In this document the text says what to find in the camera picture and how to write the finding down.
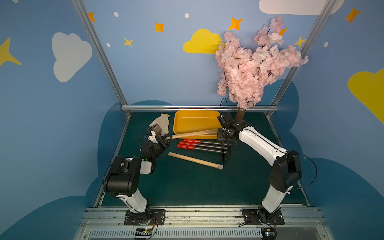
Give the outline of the wooden handle hoe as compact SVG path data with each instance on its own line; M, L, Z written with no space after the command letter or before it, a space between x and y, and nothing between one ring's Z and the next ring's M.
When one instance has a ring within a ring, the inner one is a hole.
M167 140L170 139L184 139L186 137L193 137L193 136L202 136L202 135L213 135L217 134L219 129L213 129L213 130L205 130L205 131L199 131L199 132L192 132L192 133L184 133L184 134L175 134L170 137L166 137Z
M174 157L177 159L181 159L181 160L185 160L185 161L189 161L189 162L193 162L196 164L212 167L212 168L219 169L219 170L222 170L224 168L224 166L220 165L220 164L216 164L216 163L212 163L212 162L208 162L208 161L204 161L204 160L200 160L200 159L196 159L196 158L192 158L192 157L188 157L188 156L184 156L184 155L180 155L180 154L176 154L176 153L172 153L172 152L169 152L168 156Z

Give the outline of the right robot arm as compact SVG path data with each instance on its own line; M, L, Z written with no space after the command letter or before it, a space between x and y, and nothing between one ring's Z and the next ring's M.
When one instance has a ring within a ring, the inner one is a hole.
M270 187L259 206L259 213L265 217L274 216L281 208L285 196L302 178L301 154L276 145L247 121L235 121L230 113L219 115L218 121L221 125L218 130L220 140L240 140L260 154L272 167L269 174Z

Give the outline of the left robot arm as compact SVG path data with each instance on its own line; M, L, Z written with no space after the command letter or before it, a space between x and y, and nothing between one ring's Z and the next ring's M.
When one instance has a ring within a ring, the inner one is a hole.
M141 144L140 156L115 157L103 180L104 191L124 202L131 213L145 213L149 203L139 191L140 175L154 173L156 159L169 146L167 138L151 136Z

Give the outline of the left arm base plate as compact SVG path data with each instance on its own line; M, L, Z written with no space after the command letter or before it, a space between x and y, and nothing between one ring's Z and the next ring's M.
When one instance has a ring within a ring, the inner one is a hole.
M166 210L146 210L143 213L127 211L124 219L125 226L163 226L165 224Z

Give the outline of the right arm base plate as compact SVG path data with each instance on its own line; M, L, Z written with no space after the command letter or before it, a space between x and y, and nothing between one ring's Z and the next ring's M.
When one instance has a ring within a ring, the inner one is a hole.
M244 223L243 225L284 225L285 220L281 212L281 208L278 208L272 213L261 208L259 209L243 209L241 211Z

